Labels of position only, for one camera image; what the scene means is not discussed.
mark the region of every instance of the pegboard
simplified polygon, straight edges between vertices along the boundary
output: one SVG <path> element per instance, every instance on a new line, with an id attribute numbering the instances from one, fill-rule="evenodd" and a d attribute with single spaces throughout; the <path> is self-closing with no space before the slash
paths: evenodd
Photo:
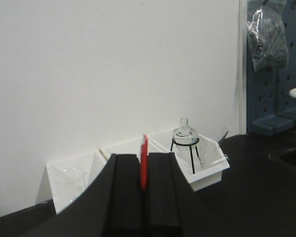
<path id="1" fill-rule="evenodd" d="M 255 72 L 247 50 L 249 133 L 271 136 L 296 126 L 296 99 L 289 95 L 296 87 L 296 0 L 287 1 L 282 19 L 289 49 L 287 68 L 269 67 Z"/>

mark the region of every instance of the glass flask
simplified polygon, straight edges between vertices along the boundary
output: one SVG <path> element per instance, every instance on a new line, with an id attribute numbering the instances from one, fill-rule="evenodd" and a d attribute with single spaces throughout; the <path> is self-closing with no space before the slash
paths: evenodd
<path id="1" fill-rule="evenodd" d="M 180 150 L 188 150 L 188 146 L 180 146 L 182 145 L 189 145 L 193 144 L 198 141 L 198 132 L 195 131 L 188 125 L 187 118 L 181 118 L 181 125 L 180 127 L 174 129 L 173 131 L 173 139 L 176 142 L 177 148 Z"/>

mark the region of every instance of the black countertop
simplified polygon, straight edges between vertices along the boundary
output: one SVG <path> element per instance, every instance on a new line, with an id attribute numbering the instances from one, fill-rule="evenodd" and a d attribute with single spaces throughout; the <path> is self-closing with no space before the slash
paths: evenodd
<path id="1" fill-rule="evenodd" d="M 211 237 L 296 237 L 296 169 L 270 158 L 296 149 L 296 129 L 237 135 L 222 145 L 230 169 L 197 192 Z"/>

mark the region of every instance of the white wall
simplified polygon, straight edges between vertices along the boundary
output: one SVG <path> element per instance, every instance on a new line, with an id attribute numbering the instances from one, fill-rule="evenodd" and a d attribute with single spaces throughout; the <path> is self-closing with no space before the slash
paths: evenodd
<path id="1" fill-rule="evenodd" d="M 0 216 L 46 161 L 174 127 L 239 133 L 238 0 L 0 0 Z"/>

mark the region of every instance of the black metal stand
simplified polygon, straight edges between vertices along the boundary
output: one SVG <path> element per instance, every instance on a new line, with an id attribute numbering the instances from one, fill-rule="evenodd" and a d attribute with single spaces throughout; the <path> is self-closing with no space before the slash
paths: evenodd
<path id="1" fill-rule="evenodd" d="M 197 138 L 197 141 L 194 142 L 194 143 L 191 143 L 191 144 L 181 144 L 181 143 L 177 143 L 177 142 L 174 140 L 174 138 L 172 138 L 171 149 L 170 149 L 170 151 L 172 151 L 172 149 L 173 149 L 173 144 L 176 144 L 177 146 L 182 146 L 182 147 L 189 147 L 189 152 L 190 152 L 190 156 L 191 156 L 191 164 L 192 164 L 192 171 L 193 171 L 193 174 L 195 174 L 194 160 L 193 160 L 193 152 L 192 152 L 192 146 L 194 146 L 194 145 L 195 145 L 195 150 L 196 150 L 197 157 L 198 157 L 198 159 L 199 159 L 200 164 L 202 165 L 201 159 L 200 159 L 199 154 L 198 154 L 197 145 L 196 145 L 198 142 L 199 142 L 199 138 Z"/>

